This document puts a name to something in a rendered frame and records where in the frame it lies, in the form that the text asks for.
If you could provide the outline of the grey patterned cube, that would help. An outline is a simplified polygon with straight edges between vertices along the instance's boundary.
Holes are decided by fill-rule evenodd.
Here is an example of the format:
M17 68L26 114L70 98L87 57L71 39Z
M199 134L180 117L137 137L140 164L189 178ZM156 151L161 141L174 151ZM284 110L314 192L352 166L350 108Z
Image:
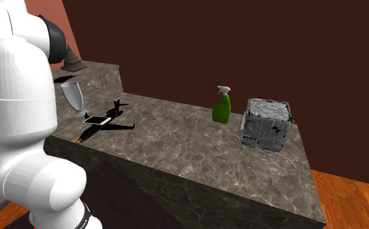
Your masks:
M248 99L241 124L240 143L252 148L280 152L293 124L288 102Z

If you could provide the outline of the green spray bottle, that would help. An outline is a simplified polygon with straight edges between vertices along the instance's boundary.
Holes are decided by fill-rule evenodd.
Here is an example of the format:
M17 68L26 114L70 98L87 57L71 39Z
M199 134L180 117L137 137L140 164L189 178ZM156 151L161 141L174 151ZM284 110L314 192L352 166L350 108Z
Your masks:
M228 92L230 88L227 86L218 86L219 93L222 93L221 102L213 106L212 120L217 123L227 124L231 114L231 104Z

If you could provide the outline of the grey tower figure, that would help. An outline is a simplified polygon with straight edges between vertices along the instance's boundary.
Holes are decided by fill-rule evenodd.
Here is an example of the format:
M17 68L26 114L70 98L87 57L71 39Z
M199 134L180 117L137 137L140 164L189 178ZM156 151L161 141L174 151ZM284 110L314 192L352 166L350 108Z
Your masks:
M63 66L61 66L61 70L65 70L68 72L77 72L87 67L86 64L83 64L79 57L72 51L71 47L67 45L66 53L64 56Z

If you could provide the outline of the black toy airplane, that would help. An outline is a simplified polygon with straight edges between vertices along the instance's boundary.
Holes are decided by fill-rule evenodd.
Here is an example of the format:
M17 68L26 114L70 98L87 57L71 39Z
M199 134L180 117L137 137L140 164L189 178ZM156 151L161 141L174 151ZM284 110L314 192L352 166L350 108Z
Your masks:
M108 110L106 112L106 117L111 117L111 121L109 121L108 123L104 124L104 125L92 125L91 127L87 128L84 132L82 132L82 134L79 136L79 138L76 140L76 144L80 144L86 140L88 140L89 138L91 138L94 134L96 134L97 132L101 131L101 130L121 130L121 129L134 129L135 128L135 124L133 124L132 126L125 126L125 125L119 125L119 124L112 124L111 122L115 119L118 118L120 115L122 115L123 111L120 110L121 106L124 105L128 105L127 103L121 103L120 100L114 101L114 108ZM90 117L88 115L88 113L84 116L85 119L87 119L88 117Z

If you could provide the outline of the white smartphone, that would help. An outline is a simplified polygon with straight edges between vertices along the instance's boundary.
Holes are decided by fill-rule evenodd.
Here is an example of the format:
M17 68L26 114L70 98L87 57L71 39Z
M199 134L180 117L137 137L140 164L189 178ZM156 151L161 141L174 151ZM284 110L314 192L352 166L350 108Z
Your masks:
M83 123L92 124L92 125L104 125L111 121L111 117L106 116L90 116Z

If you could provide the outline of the white goblet cup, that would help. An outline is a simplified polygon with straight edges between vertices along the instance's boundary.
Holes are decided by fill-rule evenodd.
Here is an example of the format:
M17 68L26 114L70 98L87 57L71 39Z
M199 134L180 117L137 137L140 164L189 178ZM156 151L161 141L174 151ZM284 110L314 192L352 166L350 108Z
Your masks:
M82 91L77 81L69 81L61 84L61 90L70 107L74 110L73 117L84 117L88 110L84 108Z

